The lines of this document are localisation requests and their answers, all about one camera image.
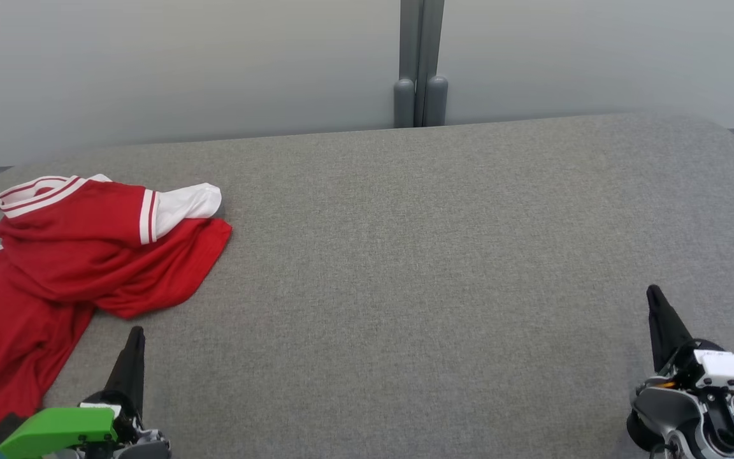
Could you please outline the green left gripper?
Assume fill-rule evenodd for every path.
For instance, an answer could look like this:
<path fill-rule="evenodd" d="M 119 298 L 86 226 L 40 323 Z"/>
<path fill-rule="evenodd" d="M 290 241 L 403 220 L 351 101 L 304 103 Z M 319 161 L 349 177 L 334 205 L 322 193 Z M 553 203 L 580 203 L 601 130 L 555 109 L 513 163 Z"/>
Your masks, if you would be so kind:
<path fill-rule="evenodd" d="M 143 426 L 145 331 L 133 326 L 104 390 L 76 406 L 0 423 L 0 458 L 170 458 L 171 442 Z"/>

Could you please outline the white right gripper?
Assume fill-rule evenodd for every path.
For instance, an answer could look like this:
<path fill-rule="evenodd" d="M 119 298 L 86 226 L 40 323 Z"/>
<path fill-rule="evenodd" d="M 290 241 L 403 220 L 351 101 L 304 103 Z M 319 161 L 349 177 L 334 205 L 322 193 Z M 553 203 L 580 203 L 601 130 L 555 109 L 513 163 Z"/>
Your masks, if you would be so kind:
<path fill-rule="evenodd" d="M 652 458 L 734 458 L 734 352 L 693 339 L 658 285 L 646 296 L 656 374 L 630 395 L 630 439 Z"/>

